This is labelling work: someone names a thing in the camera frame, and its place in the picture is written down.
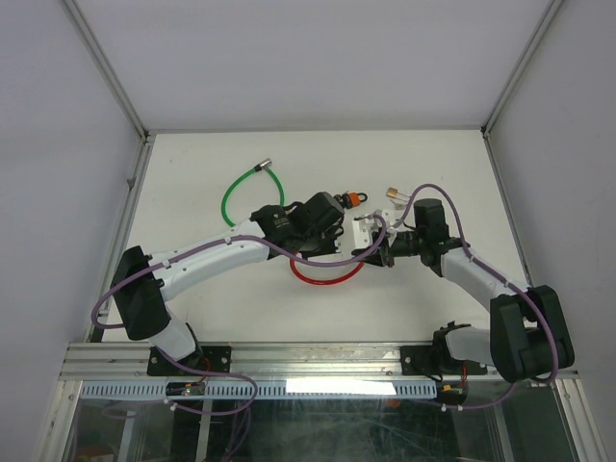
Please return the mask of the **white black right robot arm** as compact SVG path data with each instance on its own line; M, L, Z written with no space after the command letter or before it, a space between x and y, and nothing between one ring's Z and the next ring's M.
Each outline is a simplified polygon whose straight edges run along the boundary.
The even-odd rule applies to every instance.
M359 255L374 252L364 263L392 267L400 257L417 257L437 276L464 290L486 309L490 325L479 329L449 322L433 333L429 349L415 353L413 368L426 375L459 373L476 363L497 370L509 383L547 379L571 367L575 352L556 291L519 285L478 258L460 237L449 232L443 204L434 198L413 206L414 224L397 230L389 211L352 223Z

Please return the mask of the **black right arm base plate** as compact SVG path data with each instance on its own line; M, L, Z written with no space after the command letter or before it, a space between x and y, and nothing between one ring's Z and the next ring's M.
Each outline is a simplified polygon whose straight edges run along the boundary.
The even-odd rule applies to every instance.
M401 346L400 364L403 375L422 375L441 379L450 356L446 349L434 345Z

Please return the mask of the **orange black padlock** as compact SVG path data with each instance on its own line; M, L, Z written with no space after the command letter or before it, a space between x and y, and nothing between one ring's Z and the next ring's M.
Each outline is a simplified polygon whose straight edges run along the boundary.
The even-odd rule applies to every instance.
M346 210L356 208L368 200L368 195L364 192L344 192L336 194L334 198Z

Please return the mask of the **red cable lock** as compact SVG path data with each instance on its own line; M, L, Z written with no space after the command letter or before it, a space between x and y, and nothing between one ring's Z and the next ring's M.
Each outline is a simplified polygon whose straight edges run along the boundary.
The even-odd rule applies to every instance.
M364 263L357 263L335 268L317 268L300 264L295 260L289 261L291 273L299 281L317 287L331 287L347 282L356 276L363 268Z

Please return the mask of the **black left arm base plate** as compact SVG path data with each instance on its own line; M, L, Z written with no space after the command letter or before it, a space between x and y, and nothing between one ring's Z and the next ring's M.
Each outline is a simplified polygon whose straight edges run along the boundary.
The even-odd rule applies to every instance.
M185 368L201 372L230 372L231 346L201 343L199 347L199 351L178 360L178 363ZM190 373L175 366L153 346L149 351L146 374L148 376L182 376Z

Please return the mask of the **green cable lock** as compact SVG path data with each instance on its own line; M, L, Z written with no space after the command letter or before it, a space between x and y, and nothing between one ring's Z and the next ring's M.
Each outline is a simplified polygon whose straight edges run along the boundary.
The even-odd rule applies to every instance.
M285 189L272 166L272 159L266 158L242 173L226 189L220 200L219 211L227 226L236 225L235 207L240 205L241 199L247 202L247 205L241 207L244 212L249 205L256 205L259 199L273 200L273 192L277 192L280 206L286 204Z

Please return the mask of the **small brass long-shackle padlock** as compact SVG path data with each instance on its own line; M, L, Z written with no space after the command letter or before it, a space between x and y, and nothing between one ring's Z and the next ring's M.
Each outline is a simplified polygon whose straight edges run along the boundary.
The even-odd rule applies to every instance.
M410 199L409 194L400 192L396 188L389 188L386 191L386 197L394 204L394 207L398 209L405 207Z

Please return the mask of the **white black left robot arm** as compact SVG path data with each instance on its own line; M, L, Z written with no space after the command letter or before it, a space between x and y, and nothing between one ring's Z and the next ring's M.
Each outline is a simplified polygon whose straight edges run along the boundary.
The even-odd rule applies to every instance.
M194 372L201 363L201 347L193 330L169 311L167 303L207 279L275 258L278 248L302 256L333 252L344 217L340 195L317 192L305 202L263 206L193 248L146 255L133 246L123 252L112 282L116 286L135 278L113 294L121 328L129 340L148 341L162 350L178 372Z

